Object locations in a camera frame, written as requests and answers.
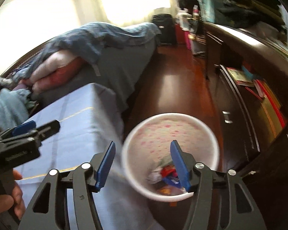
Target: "pink speckled pattern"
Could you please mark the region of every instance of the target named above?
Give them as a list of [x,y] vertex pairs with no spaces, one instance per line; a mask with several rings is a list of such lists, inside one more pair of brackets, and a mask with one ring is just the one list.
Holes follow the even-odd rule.
[[154,162],[170,153],[170,143],[177,140],[185,152],[198,150],[198,142],[205,141],[207,137],[198,126],[180,120],[164,119],[155,123],[148,123],[134,136],[132,145],[152,156]]
[[145,178],[154,164],[170,154],[170,143],[177,140],[184,152],[196,161],[213,164],[215,149],[209,134],[193,120],[179,116],[150,120],[134,134],[128,150],[128,163],[134,177],[147,189],[154,191]]

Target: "yellow book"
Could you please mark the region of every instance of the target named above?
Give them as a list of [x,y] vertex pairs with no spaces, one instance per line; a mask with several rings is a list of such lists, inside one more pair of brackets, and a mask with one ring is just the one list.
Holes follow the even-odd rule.
[[269,86],[266,84],[266,82],[263,82],[263,86],[265,87],[265,89],[268,91],[268,93],[270,94],[273,102],[275,103],[277,109],[281,108],[281,104],[278,101],[278,99],[276,98],[275,94],[271,91],[271,89],[269,88]]
[[261,106],[263,107],[263,110],[266,114],[266,117],[268,118],[269,124],[271,126],[274,138],[277,137],[277,135],[282,131],[282,126],[280,124],[280,120],[273,109],[269,99],[265,95],[263,98],[263,101],[261,103]]

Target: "pink container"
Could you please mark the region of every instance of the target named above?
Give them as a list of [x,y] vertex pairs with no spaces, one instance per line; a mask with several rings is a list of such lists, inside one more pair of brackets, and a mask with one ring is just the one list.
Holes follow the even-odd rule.
[[187,45],[187,49],[191,50],[191,43],[189,40],[189,31],[185,31],[185,44]]

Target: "bottle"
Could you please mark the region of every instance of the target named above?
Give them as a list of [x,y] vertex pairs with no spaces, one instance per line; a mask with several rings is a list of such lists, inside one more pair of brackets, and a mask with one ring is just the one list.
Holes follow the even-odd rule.
[[194,5],[192,18],[193,18],[194,20],[197,20],[198,17],[199,17],[198,6],[197,6],[197,5]]
[[187,19],[190,17],[191,15],[188,13],[188,9],[184,8],[183,12],[180,13],[180,27],[182,28],[182,30],[184,31],[189,30],[189,23]]

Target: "hand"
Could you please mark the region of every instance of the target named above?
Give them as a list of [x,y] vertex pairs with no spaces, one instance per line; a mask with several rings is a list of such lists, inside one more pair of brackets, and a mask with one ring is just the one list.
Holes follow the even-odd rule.
[[[17,171],[13,170],[15,180],[21,180],[22,175]],[[25,203],[22,199],[22,190],[19,185],[15,182],[15,187],[12,191],[12,195],[0,195],[0,214],[9,210],[15,204],[15,214],[21,220],[25,213]]]

